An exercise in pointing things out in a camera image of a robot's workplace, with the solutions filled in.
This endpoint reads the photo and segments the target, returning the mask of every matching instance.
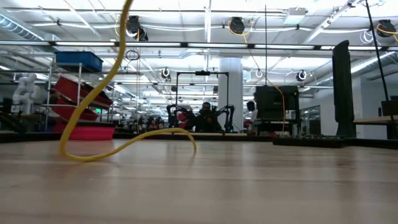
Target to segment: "wooden table surface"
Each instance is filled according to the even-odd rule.
[[[79,155],[124,140],[70,142]],[[398,223],[398,151],[140,141],[79,163],[0,144],[0,223]]]

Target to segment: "fluorescent light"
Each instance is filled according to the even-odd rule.
[[[128,47],[181,47],[181,43],[128,42]]]
[[[196,86],[218,86],[218,84],[216,84],[216,83],[212,83],[212,84],[210,84],[210,83],[195,83],[194,85],[196,85]]]
[[[333,50],[335,46],[322,46],[321,50]]]
[[[333,86],[306,86],[307,88],[333,88]]]
[[[303,89],[301,92],[305,92],[305,91],[309,91],[309,90],[311,90],[311,88],[310,88],[310,87],[306,87],[306,88]]]
[[[367,46],[348,46],[348,50],[375,50],[375,47],[367,47]]]
[[[247,48],[247,44],[212,44],[212,43],[192,43],[188,44],[188,47],[203,47],[203,48]]]
[[[0,40],[0,45],[38,45],[49,46],[47,41],[15,41],[15,40]]]
[[[73,41],[63,41],[63,42],[56,42],[59,46],[114,46],[114,42],[73,42]]]
[[[243,87],[256,87],[256,86],[263,86],[261,84],[243,84]]]
[[[4,66],[2,66],[2,65],[0,65],[0,68],[3,69],[3,70],[10,70],[9,68],[4,67]]]
[[[254,46],[255,49],[295,49],[295,50],[312,50],[314,48],[313,45],[265,45],[265,44],[256,44]]]
[[[215,98],[218,98],[218,95],[183,95],[183,94],[178,94],[178,97],[199,97],[199,98],[202,98],[202,97],[204,97],[204,98],[208,98],[208,97],[210,97],[210,98],[212,98],[212,97],[215,97]]]

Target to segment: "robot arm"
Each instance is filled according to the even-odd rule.
[[[31,74],[28,77],[19,78],[18,88],[15,90],[12,96],[12,109],[13,113],[18,113],[21,110],[21,103],[24,103],[24,114],[30,114],[32,110],[32,105],[34,103],[33,99],[40,96],[40,88],[35,86],[34,81],[36,79],[36,74]]]

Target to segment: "black cable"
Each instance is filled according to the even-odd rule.
[[[135,61],[135,60],[139,60],[140,58],[141,58],[141,55],[137,52],[137,51],[135,51],[135,50],[128,50],[125,54],[124,54],[124,56],[126,57],[126,59],[129,61],[129,63],[127,63],[127,67],[126,67],[126,73],[128,73],[129,72],[129,65],[130,65],[130,63],[132,62],[132,61]]]
[[[372,31],[372,36],[373,36],[374,47],[376,48],[377,62],[379,63],[380,76],[381,76],[381,80],[383,82],[384,95],[386,97],[387,104],[390,107],[389,109],[390,109],[390,111],[392,111],[391,104],[390,104],[390,99],[388,97],[386,79],[384,78],[383,67],[382,67],[381,60],[380,60],[379,46],[377,45],[376,33],[374,31],[372,15],[371,15],[371,10],[370,10],[370,7],[369,7],[368,0],[365,0],[365,3],[366,3],[366,9],[368,10],[368,16],[369,16],[369,22],[370,22],[370,25],[371,25],[371,31]],[[390,118],[391,118],[392,125],[394,127],[393,130],[397,133],[396,126],[395,126],[395,119],[394,119],[394,115],[392,115],[392,113],[390,113]]]
[[[265,8],[266,8],[266,10],[265,10],[265,20],[266,20],[266,85],[267,85],[267,82],[268,82],[268,77],[267,77],[267,75],[268,75],[268,31],[267,31],[267,4],[265,5]]]

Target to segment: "white pillar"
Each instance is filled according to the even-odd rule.
[[[233,117],[234,131],[243,129],[243,66],[241,58],[220,58],[219,72],[229,72],[228,104],[235,105]],[[227,105],[227,77],[218,75],[218,109]],[[218,117],[224,129],[225,114]]]

